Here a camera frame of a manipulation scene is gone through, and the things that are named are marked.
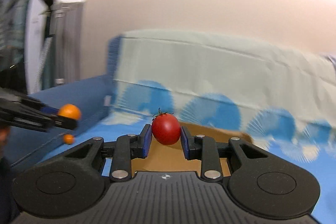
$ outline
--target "small orange ball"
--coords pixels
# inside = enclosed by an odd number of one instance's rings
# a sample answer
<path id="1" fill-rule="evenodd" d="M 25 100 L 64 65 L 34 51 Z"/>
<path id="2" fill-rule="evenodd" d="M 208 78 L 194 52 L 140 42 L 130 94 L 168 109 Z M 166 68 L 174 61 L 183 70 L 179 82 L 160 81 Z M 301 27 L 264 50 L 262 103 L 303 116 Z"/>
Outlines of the small orange ball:
<path id="1" fill-rule="evenodd" d="M 75 120 L 79 120 L 82 116 L 79 108 L 71 104 L 66 104 L 62 106 L 58 111 L 58 115 Z"/>
<path id="2" fill-rule="evenodd" d="M 63 136 L 63 141 L 64 141 L 64 143 L 70 145 L 70 144 L 73 144 L 75 142 L 75 137 L 71 134 L 65 134 Z"/>

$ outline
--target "silver screw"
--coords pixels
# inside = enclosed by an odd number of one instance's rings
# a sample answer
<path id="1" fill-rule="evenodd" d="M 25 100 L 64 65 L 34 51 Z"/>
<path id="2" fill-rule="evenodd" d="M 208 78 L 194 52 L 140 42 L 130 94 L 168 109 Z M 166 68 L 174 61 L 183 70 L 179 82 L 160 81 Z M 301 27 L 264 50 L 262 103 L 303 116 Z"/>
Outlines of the silver screw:
<path id="1" fill-rule="evenodd" d="M 115 170 L 112 172 L 112 177 L 116 179 L 124 179 L 128 176 L 128 172 L 125 170 Z"/>
<path id="2" fill-rule="evenodd" d="M 208 170 L 204 173 L 204 176 L 206 176 L 208 179 L 217 179 L 221 176 L 221 173 L 216 170 Z"/>

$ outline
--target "cardboard box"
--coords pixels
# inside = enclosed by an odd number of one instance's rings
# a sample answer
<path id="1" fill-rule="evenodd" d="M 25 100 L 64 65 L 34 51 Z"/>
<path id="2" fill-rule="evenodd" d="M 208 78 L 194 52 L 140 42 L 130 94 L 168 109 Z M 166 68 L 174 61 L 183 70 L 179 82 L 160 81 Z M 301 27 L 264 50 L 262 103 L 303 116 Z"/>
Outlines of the cardboard box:
<path id="1" fill-rule="evenodd" d="M 238 132 L 228 131 L 216 128 L 208 128 L 197 124 L 180 123 L 181 126 L 187 126 L 191 135 L 195 136 L 203 134 L 214 138 L 217 142 L 228 142 L 231 137 L 239 137 L 248 142 L 252 142 L 249 135 Z M 223 175 L 229 176 L 226 159 L 220 160 L 223 170 Z M 182 151 L 181 142 L 178 141 L 173 145 L 162 145 L 154 137 L 146 159 L 132 160 L 132 173 L 135 171 L 158 171 L 158 172 L 173 172 L 173 171 L 201 171 L 200 160 L 186 160 Z"/>

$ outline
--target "tomato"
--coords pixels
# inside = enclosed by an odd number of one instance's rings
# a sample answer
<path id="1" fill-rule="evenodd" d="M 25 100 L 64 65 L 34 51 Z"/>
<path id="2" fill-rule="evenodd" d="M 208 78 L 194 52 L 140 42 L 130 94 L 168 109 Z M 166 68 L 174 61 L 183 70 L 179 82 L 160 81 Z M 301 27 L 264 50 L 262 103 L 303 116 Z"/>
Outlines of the tomato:
<path id="1" fill-rule="evenodd" d="M 172 145 L 180 139 L 180 123 L 174 115 L 162 113 L 159 108 L 159 114 L 152 122 L 152 133 L 159 143 Z"/>

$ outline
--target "blue circle pattern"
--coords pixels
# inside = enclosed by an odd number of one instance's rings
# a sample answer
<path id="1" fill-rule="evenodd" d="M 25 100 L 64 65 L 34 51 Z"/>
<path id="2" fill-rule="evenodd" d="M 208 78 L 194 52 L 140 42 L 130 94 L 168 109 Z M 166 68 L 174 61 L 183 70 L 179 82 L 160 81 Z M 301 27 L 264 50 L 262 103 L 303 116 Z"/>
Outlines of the blue circle pattern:
<path id="1" fill-rule="evenodd" d="M 162 111 L 174 112 L 174 101 L 170 90 L 155 81 L 141 80 L 124 91 L 118 107 L 137 112 L 156 114 Z M 188 102 L 179 114 L 179 119 L 203 126 L 227 130 L 241 129 L 239 107 L 222 94 L 207 93 Z M 246 132 L 253 138 L 272 137 L 279 141 L 291 141 L 294 135 L 302 142 L 326 144 L 332 127 L 326 120 L 307 124 L 296 132 L 294 117 L 283 108 L 270 107 L 261 110 L 248 123 Z"/>

